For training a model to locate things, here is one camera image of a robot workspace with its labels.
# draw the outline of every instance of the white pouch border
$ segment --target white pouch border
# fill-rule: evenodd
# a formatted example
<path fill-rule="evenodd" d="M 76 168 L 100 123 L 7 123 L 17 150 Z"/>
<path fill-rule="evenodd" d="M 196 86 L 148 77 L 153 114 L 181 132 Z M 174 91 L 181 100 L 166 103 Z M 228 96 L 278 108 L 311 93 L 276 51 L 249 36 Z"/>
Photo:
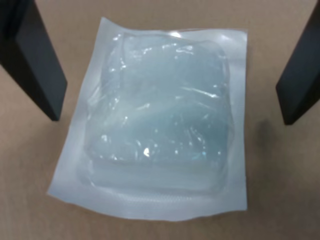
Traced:
<path fill-rule="evenodd" d="M 170 201 L 170 196 L 127 196 L 116 189 L 82 184 L 77 176 L 77 162 L 82 157 L 87 120 L 87 100 L 99 84 L 108 44 L 123 32 L 142 35 L 171 35 L 194 41 L 214 41 L 224 50 L 230 71 L 230 103 L 234 121 L 234 140 L 229 152 L 226 186 L 216 196 L 199 196 Z M 94 50 L 85 74 L 68 135 L 60 155 L 48 194 L 64 202 L 115 217 L 143 220 L 182 221 L 247 209 L 245 168 L 245 93 L 247 33 L 233 29 L 186 29 L 177 31 L 132 30 L 102 18 Z"/>

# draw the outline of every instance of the clear plastic packaging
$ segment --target clear plastic packaging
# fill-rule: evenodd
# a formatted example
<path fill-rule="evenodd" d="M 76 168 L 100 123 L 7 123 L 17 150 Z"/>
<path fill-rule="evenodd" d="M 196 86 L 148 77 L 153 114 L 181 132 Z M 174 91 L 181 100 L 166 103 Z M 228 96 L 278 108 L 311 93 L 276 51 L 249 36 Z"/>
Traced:
<path fill-rule="evenodd" d="M 235 116 L 229 81 L 242 80 L 244 102 L 246 44 L 243 31 L 138 31 L 103 18 L 49 193 L 135 219 L 245 209 L 244 108 Z"/>

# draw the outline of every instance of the brown table surface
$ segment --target brown table surface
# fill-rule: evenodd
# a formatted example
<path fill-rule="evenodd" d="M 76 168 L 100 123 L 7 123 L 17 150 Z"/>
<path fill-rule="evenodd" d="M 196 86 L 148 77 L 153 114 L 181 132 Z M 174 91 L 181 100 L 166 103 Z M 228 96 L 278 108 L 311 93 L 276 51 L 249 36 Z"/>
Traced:
<path fill-rule="evenodd" d="M 320 239 L 320 103 L 284 126 L 275 85 L 316 0 L 37 0 L 68 80 L 51 122 L 0 69 L 1 240 Z M 248 211 L 184 222 L 126 220 L 46 195 L 100 18 L 128 28 L 245 28 Z"/>

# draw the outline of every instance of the cardboard surface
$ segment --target cardboard surface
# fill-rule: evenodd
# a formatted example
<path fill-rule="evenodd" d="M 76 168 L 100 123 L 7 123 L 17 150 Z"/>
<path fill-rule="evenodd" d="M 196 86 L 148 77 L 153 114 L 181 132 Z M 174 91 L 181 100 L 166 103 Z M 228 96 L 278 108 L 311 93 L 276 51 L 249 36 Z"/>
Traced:
<path fill-rule="evenodd" d="M 51 122 L 0 69 L 0 239 L 320 238 L 320 103 L 284 126 L 276 83 L 315 0 L 38 0 L 68 89 Z M 136 29 L 245 28 L 248 211 L 185 222 L 125 220 L 46 195 L 101 16 Z"/>

